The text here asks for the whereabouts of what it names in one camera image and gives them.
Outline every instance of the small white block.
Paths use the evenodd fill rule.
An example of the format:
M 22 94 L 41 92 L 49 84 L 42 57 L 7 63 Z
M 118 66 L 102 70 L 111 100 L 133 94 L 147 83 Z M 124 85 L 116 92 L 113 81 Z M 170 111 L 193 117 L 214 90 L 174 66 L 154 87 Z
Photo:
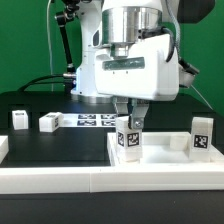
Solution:
M 123 161 L 135 161 L 142 157 L 142 130 L 129 129 L 128 116 L 116 118 L 116 151 Z
M 170 137 L 170 149 L 184 151 L 188 146 L 188 136 L 173 134 Z
M 0 136 L 0 163 L 9 151 L 8 136 Z
M 198 161 L 210 161 L 213 131 L 213 118 L 194 117 L 191 129 L 191 146 L 189 158 Z
M 40 132 L 54 132 L 63 122 L 63 114 L 60 112 L 48 113 L 39 119 Z
M 25 110 L 12 111 L 12 122 L 15 130 L 28 129 L 28 116 Z

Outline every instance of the green wall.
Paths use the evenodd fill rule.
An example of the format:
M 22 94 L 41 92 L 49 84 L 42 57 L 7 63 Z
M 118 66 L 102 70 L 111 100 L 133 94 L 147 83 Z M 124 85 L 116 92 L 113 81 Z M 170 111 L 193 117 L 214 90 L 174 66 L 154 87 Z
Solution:
M 50 74 L 46 32 L 48 0 L 3 0 L 0 8 L 0 93 L 17 90 L 28 81 Z M 59 29 L 54 20 L 63 4 L 52 4 L 51 39 L 54 73 L 66 70 Z M 198 24 L 182 25 L 181 54 L 200 69 L 194 86 L 213 108 L 224 115 L 224 1 L 217 0 L 212 13 Z M 81 35 L 78 20 L 68 24 L 73 60 L 81 63 Z M 51 90 L 51 86 L 33 86 L 30 90 Z M 62 90 L 62 85 L 55 85 Z M 181 92 L 199 97 L 191 89 Z

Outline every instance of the white robot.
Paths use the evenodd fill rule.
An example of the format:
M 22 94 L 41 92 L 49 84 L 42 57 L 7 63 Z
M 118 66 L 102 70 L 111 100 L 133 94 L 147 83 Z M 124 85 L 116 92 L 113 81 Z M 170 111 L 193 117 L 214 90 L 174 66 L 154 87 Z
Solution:
M 142 129 L 148 102 L 174 100 L 179 86 L 189 87 L 199 72 L 180 57 L 176 19 L 178 11 L 195 1 L 202 3 L 63 0 L 63 16 L 71 21 L 77 15 L 82 29 L 82 64 L 77 70 L 68 69 L 68 73 L 75 73 L 73 96 L 95 103 L 108 102 L 113 96 L 118 114 L 128 114 L 126 104 L 132 99 L 129 127 Z M 210 11 L 214 7 L 214 0 L 204 3 L 210 4 Z M 198 20 L 209 10 L 201 13 Z M 185 14 L 179 20 L 186 19 Z M 176 25 L 176 39 L 161 25 L 162 21 L 171 20 Z

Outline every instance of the black surface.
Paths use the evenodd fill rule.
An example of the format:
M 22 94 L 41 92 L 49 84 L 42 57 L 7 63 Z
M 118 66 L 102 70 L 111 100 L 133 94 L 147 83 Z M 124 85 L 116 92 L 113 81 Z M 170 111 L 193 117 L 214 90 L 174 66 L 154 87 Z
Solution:
M 12 129 L 12 109 L 28 110 L 29 130 L 15 132 Z M 39 117 L 53 111 L 114 113 L 112 105 L 75 103 L 63 93 L 1 94 L 0 134 L 8 134 L 10 140 L 10 153 L 2 167 L 109 165 L 105 145 L 107 129 L 62 128 L 52 134 L 39 133 Z M 144 131 L 190 131 L 194 116 L 215 119 L 213 145 L 224 152 L 224 118 L 187 95 L 179 95 L 173 102 L 152 102 Z M 82 135 L 88 136 L 84 143 Z M 83 144 L 87 149 L 89 144 L 100 147 L 94 153 L 91 153 L 92 147 L 81 153 Z M 6 224 L 221 224 L 223 209 L 223 191 L 0 195 L 0 223 Z
M 198 23 L 215 7 L 215 0 L 180 0 L 178 22 Z

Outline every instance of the cable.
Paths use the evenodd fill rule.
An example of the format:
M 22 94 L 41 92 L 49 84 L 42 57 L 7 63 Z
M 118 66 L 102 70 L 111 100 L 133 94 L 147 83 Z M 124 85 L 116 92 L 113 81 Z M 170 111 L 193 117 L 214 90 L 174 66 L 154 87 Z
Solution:
M 47 40 L 48 40 L 48 50 L 49 50 L 49 60 L 50 60 L 50 73 L 53 75 L 53 57 L 52 57 L 52 44 L 51 44 L 51 30 L 50 30 L 50 5 L 51 1 L 47 4 Z
M 64 84 L 64 82 L 35 82 L 35 83 L 28 83 L 27 85 L 24 85 L 23 86 L 23 89 L 21 89 L 21 90 L 18 90 L 18 91 L 21 91 L 21 92 L 23 92 L 26 88 L 28 88 L 29 86 L 32 86 L 32 85 L 42 85 L 42 84 L 59 84 L 59 83 L 63 83 Z
M 54 78 L 63 78 L 63 75 L 48 75 L 48 76 L 42 76 L 42 77 L 33 79 L 32 81 L 30 81 L 27 84 L 20 87 L 17 91 L 24 91 L 28 86 L 33 85 L 33 84 L 37 83 L 38 81 L 42 81 L 42 80 L 46 80 L 46 79 L 54 79 Z
M 208 103 L 208 101 L 202 96 L 202 94 L 193 86 L 191 85 L 192 89 L 204 100 L 204 102 L 207 104 L 207 106 L 213 110 L 212 106 Z
M 180 59 L 180 40 L 181 40 L 181 31 L 180 31 L 180 25 L 175 17 L 175 15 L 173 14 L 171 5 L 170 5 L 170 1 L 166 0 L 166 7 L 169 13 L 169 16 L 171 17 L 173 24 L 175 26 L 176 29 L 176 41 L 175 41 L 175 46 L 177 49 L 177 54 L 178 54 L 178 58 Z

